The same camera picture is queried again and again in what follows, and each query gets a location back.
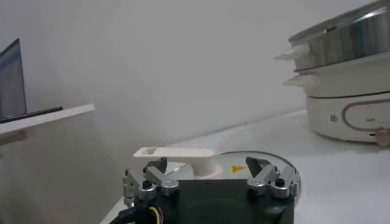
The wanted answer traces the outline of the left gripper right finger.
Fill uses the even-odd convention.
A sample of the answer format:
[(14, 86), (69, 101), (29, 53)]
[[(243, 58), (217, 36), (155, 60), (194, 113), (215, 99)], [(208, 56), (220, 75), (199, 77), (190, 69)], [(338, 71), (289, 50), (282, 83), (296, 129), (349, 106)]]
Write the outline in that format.
[(292, 165), (279, 170), (266, 159), (246, 158), (246, 164), (252, 175), (247, 180), (247, 193), (257, 198), (270, 193), (274, 198), (300, 197), (300, 174)]

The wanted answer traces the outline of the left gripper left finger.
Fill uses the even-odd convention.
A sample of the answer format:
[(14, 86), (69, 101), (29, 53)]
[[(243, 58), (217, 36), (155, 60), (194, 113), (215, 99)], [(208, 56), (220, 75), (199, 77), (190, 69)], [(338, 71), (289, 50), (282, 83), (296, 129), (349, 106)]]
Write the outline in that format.
[(178, 198), (180, 185), (165, 174), (167, 165), (167, 157), (162, 157), (149, 161), (143, 170), (126, 169), (122, 176), (124, 204), (134, 207), (138, 201), (151, 203), (157, 198)]

